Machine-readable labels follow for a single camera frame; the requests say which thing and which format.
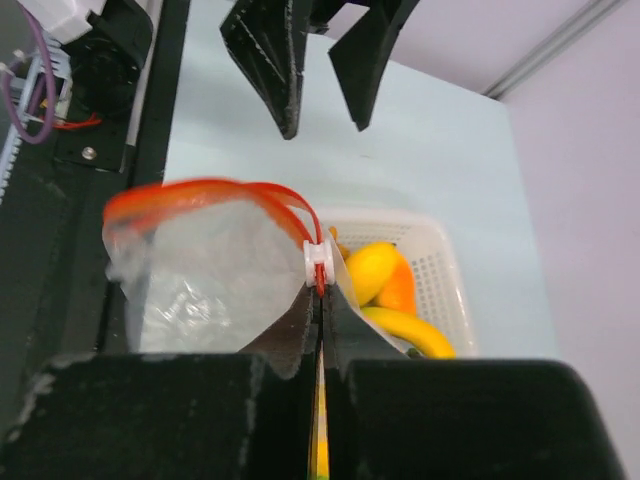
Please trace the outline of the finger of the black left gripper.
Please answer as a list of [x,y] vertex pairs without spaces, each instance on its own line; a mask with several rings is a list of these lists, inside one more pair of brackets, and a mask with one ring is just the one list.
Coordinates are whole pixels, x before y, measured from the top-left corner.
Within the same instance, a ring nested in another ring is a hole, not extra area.
[[371,2],[329,50],[351,120],[360,131],[370,125],[386,65],[417,5],[418,0]]
[[304,3],[237,1],[220,26],[225,47],[280,134],[298,133],[304,81]]

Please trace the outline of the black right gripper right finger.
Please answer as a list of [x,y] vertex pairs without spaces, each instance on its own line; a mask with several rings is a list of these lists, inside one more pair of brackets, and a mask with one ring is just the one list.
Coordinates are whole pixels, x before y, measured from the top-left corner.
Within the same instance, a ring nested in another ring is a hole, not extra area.
[[337,287],[322,299],[332,479],[411,479],[415,361],[357,314]]

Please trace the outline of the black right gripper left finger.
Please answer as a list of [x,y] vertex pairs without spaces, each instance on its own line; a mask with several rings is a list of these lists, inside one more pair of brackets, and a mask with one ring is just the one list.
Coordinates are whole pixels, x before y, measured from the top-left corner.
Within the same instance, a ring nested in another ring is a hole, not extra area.
[[289,309],[241,350],[243,427],[236,479],[306,479],[312,473],[319,325],[303,287]]

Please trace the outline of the yellow toy bell pepper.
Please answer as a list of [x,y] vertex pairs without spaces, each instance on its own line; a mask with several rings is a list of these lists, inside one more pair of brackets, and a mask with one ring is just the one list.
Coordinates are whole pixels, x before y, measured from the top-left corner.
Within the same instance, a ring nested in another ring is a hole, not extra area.
[[374,242],[353,252],[346,260],[354,295],[359,306],[369,303],[391,278],[399,261],[396,247]]

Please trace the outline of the clear zip bag red zipper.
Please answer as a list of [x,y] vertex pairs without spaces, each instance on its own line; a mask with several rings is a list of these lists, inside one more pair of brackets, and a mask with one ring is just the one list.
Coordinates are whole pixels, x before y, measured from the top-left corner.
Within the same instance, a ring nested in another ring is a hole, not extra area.
[[280,184],[204,178],[136,187],[108,201],[102,238],[135,353],[236,352],[299,293],[337,286],[355,297],[336,241]]

